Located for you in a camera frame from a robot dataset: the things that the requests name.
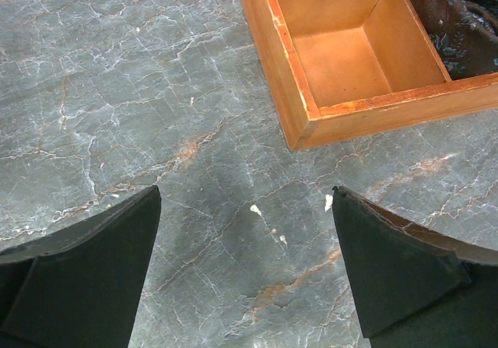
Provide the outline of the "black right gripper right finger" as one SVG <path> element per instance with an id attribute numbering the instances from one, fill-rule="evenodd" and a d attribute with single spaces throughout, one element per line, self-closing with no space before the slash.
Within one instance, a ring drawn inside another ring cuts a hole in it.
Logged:
<path id="1" fill-rule="evenodd" d="M 497 253 L 337 187 L 332 212 L 360 328 L 373 347 L 495 347 Z"/>

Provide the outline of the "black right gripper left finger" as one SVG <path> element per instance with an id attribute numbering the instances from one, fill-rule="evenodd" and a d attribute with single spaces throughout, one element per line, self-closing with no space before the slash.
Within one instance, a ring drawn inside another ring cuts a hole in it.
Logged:
<path id="1" fill-rule="evenodd" d="M 126 347 L 160 222 L 152 185 L 1 252 L 3 347 Z"/>

